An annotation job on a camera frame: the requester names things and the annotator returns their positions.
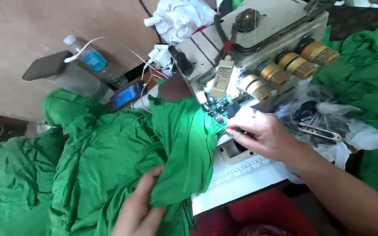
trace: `green garment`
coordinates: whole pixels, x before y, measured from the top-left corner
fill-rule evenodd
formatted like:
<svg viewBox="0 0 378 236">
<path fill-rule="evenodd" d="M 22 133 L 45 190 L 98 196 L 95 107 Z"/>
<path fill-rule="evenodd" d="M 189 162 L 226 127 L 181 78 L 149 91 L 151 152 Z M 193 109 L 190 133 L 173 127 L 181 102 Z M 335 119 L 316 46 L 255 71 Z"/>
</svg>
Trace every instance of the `green garment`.
<svg viewBox="0 0 378 236">
<path fill-rule="evenodd" d="M 52 128 L 35 139 L 0 143 L 0 235 L 46 234 L 53 177 L 67 138 Z"/>
<path fill-rule="evenodd" d="M 50 220 L 42 221 L 47 235 L 109 235 L 141 175 L 162 163 L 150 198 L 150 206 L 168 206 L 158 235 L 189 235 L 188 198 L 207 189 L 217 134 L 225 125 L 194 98 L 150 99 L 152 114 L 128 108 L 107 113 L 94 99 L 64 90 L 45 99 L 46 118 L 69 135 L 51 181 Z"/>
<path fill-rule="evenodd" d="M 336 98 L 362 109 L 355 118 L 378 129 L 378 28 L 361 31 L 345 40 L 329 42 L 341 55 L 329 66 L 320 67 L 314 82 L 333 89 Z M 365 151 L 349 166 L 355 175 L 378 190 L 378 150 Z"/>
</svg>

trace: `smartphone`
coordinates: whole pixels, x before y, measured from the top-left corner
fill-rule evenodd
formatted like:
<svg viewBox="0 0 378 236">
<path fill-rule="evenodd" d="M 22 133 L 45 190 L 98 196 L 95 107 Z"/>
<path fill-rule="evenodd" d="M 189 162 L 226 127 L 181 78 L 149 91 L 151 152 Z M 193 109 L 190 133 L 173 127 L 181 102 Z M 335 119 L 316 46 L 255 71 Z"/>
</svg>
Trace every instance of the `smartphone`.
<svg viewBox="0 0 378 236">
<path fill-rule="evenodd" d="M 112 102 L 112 110 L 119 110 L 129 103 L 137 100 L 141 96 L 144 82 L 138 81 L 124 90 L 115 94 L 110 100 Z"/>
</svg>

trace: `blue bottle label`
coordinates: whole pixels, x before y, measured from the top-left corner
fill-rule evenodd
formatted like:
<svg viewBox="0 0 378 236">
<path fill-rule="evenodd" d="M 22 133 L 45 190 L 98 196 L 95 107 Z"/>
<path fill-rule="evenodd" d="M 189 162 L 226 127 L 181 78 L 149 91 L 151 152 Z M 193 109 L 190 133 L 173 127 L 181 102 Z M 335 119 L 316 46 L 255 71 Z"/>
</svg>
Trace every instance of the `blue bottle label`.
<svg viewBox="0 0 378 236">
<path fill-rule="evenodd" d="M 87 51 L 82 61 L 95 72 L 101 71 L 108 64 L 108 61 L 94 48 Z"/>
</svg>

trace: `phone screen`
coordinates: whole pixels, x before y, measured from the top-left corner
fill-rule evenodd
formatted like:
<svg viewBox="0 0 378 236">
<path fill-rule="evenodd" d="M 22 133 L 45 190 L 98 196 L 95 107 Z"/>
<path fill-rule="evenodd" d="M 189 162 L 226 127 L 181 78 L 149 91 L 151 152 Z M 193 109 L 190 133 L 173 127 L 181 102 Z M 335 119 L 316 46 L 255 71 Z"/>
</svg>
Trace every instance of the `phone screen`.
<svg viewBox="0 0 378 236">
<path fill-rule="evenodd" d="M 123 105 L 128 104 L 134 98 L 141 95 L 143 84 L 142 82 L 138 81 L 137 83 L 132 84 L 128 88 L 118 92 L 111 98 L 112 101 L 112 109 L 116 110 L 122 107 Z"/>
</svg>

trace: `wall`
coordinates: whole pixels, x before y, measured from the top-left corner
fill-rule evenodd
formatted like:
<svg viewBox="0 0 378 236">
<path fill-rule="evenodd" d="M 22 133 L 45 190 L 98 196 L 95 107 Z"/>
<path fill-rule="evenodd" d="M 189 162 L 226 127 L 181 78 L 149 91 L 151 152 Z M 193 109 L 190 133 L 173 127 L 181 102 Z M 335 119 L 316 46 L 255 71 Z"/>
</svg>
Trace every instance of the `wall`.
<svg viewBox="0 0 378 236">
<path fill-rule="evenodd" d="M 109 36 L 147 59 L 158 39 L 144 26 L 146 17 L 138 0 L 0 0 L 0 115 L 42 118 L 41 101 L 56 87 L 21 76 L 35 59 L 67 49 L 62 42 L 66 35 Z M 96 45 L 112 53 L 126 71 L 141 63 L 116 43 Z"/>
</svg>

